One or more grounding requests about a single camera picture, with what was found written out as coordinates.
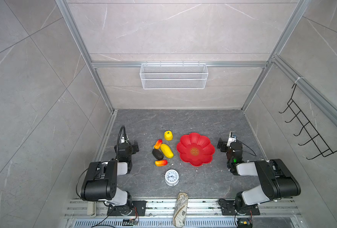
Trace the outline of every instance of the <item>black robot arm segment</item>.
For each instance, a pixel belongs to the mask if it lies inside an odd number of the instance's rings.
[[[280,159],[255,161],[262,191],[270,199],[298,196],[300,185]]]
[[[117,190],[118,162],[91,162],[82,184],[81,198],[86,201],[111,200]]]

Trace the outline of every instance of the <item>yellow fruit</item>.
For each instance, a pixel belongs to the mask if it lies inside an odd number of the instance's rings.
[[[166,144],[161,144],[161,151],[168,158],[174,157],[174,154],[172,153],[170,147]]]
[[[166,131],[164,137],[167,141],[171,141],[174,138],[171,131]]]

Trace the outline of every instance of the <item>fake fruit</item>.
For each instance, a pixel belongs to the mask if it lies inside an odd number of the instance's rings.
[[[170,147],[166,144],[161,144],[161,150],[162,150],[162,153],[168,157],[168,158],[173,158],[174,157],[174,154],[172,153]]]
[[[156,144],[153,146],[154,149],[159,149],[162,144],[162,139],[157,140]]]
[[[165,166],[167,163],[167,160],[155,161],[156,166]]]
[[[164,135],[164,138],[167,140],[167,141],[171,141],[174,136],[172,135],[172,132],[171,131],[166,131],[165,132],[165,135]]]
[[[157,149],[153,149],[152,154],[157,160],[163,159],[163,153],[161,151],[157,150]]]

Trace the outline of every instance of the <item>black mounting plate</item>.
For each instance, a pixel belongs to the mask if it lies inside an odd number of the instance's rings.
[[[234,200],[226,200],[226,199],[220,199],[218,201],[219,206],[222,210],[222,215],[236,215],[235,211],[235,201]],[[253,207],[246,208],[245,215],[251,215],[250,210],[252,211],[252,215],[260,215],[260,211],[258,210],[257,205],[253,205]]]
[[[147,201],[144,201],[144,200],[134,201],[133,200],[132,204],[133,204],[133,207],[137,208],[138,216],[144,216],[145,215]],[[113,212],[111,212],[110,216],[122,216],[122,214],[118,210],[114,210]],[[135,216],[134,209],[127,216]]]

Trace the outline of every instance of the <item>black metal hook rack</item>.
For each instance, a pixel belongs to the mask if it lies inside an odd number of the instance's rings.
[[[302,129],[300,130],[299,134],[297,134],[297,135],[296,135],[296,134],[293,134],[293,135],[294,135],[294,136],[299,136],[300,133],[302,133],[302,131],[303,131],[303,129],[304,129],[304,130],[306,131],[306,133],[308,134],[308,136],[310,137],[310,139],[309,139],[306,143],[304,143],[304,144],[298,144],[298,145],[299,145],[299,146],[303,146],[303,145],[309,143],[310,141],[312,141],[312,142],[314,143],[314,145],[317,147],[317,149],[318,149],[318,151],[319,151],[319,154],[316,155],[316,156],[313,157],[313,158],[307,158],[308,160],[312,160],[312,159],[318,157],[319,155],[322,155],[323,157],[327,157],[327,156],[329,156],[329,155],[331,155],[331,154],[336,153],[337,150],[336,150],[336,151],[333,151],[333,150],[328,146],[328,144],[327,144],[326,141],[323,139],[323,137],[319,134],[319,132],[317,131],[317,129],[316,129],[316,128],[313,126],[313,124],[309,121],[308,117],[304,114],[304,112],[299,108],[299,106],[298,106],[298,105],[295,103],[295,101],[293,100],[293,95],[294,95],[294,92],[295,92],[295,88],[296,88],[296,87],[297,87],[297,85],[296,85],[296,84],[293,84],[293,86],[291,87],[291,88],[294,88],[294,89],[293,89],[293,93],[291,94],[290,100],[287,102],[287,107],[286,107],[286,109],[285,109],[283,112],[279,112],[279,113],[284,113],[288,108],[290,108],[290,110],[294,113],[295,116],[294,116],[290,121],[285,121],[285,122],[286,122],[286,123],[289,123],[289,122],[293,121],[295,118],[297,118],[298,121],[300,122],[300,124],[303,126]],[[294,104],[294,105],[299,109],[299,112],[295,113],[294,110],[290,107],[291,104]],[[299,117],[298,117],[298,115],[299,115],[300,113],[303,114],[303,116],[304,116],[304,117],[306,118],[306,120],[307,120],[305,124],[303,124],[303,122],[300,121],[300,119],[299,119]],[[310,124],[310,125],[312,126],[312,128],[313,128],[313,129],[315,130],[315,132],[316,132],[316,135],[313,136],[313,137],[310,135],[310,133],[308,132],[308,130],[305,128],[308,124]],[[317,143],[314,141],[314,139],[315,139],[316,137],[321,138],[321,140],[322,140],[322,141],[324,142],[324,144],[326,145],[327,149],[326,149],[325,151],[322,152],[322,151],[319,149]],[[324,153],[327,152],[327,151],[330,151],[331,153],[330,153],[330,154],[324,155]]]

